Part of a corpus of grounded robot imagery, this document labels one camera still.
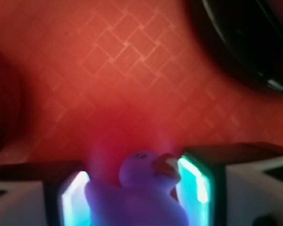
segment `light panel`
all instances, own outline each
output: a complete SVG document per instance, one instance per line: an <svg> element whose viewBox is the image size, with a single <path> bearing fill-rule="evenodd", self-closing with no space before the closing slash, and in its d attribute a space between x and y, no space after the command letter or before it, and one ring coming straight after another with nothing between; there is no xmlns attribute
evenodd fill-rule
<svg viewBox="0 0 283 226"><path fill-rule="evenodd" d="M189 225L208 226L210 182L193 163L178 160L181 181L176 185L178 201L187 213Z"/></svg>
<svg viewBox="0 0 283 226"><path fill-rule="evenodd" d="M80 171L62 194L65 226L90 226L90 207L85 197L85 185L90 181L85 171Z"/></svg>

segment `orange beak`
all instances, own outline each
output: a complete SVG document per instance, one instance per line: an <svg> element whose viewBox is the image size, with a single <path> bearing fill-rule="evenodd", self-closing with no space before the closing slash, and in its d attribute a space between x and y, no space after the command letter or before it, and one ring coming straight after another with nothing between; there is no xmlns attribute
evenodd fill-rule
<svg viewBox="0 0 283 226"><path fill-rule="evenodd" d="M166 175L176 181L180 181L178 173L177 158L170 153L163 154L152 162L156 174Z"/></svg>

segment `rubber duck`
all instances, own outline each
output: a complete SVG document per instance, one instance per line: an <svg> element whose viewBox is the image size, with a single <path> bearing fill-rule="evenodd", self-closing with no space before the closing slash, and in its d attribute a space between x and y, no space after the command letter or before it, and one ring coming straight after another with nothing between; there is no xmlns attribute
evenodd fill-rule
<svg viewBox="0 0 283 226"><path fill-rule="evenodd" d="M187 226L171 191L180 181L177 159L151 151L129 155L119 171L121 187L92 180L85 187L95 226Z"/></svg>

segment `red surface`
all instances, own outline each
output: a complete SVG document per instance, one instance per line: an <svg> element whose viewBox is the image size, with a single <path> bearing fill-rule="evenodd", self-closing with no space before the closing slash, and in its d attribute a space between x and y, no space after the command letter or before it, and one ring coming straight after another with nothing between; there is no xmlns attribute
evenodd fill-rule
<svg viewBox="0 0 283 226"><path fill-rule="evenodd" d="M18 136L0 164L79 159L116 182L141 148L283 145L283 96L218 67L182 0L0 0L0 50L23 89Z"/></svg>

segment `purple rubber duck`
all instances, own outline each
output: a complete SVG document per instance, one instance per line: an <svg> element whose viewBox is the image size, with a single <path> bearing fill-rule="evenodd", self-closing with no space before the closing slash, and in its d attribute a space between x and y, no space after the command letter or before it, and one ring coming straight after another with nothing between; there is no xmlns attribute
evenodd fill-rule
<svg viewBox="0 0 283 226"><path fill-rule="evenodd" d="M122 187L91 180L85 194L93 226L187 226L188 219L170 195L180 181L177 159L151 151L131 154L123 162Z"/></svg>

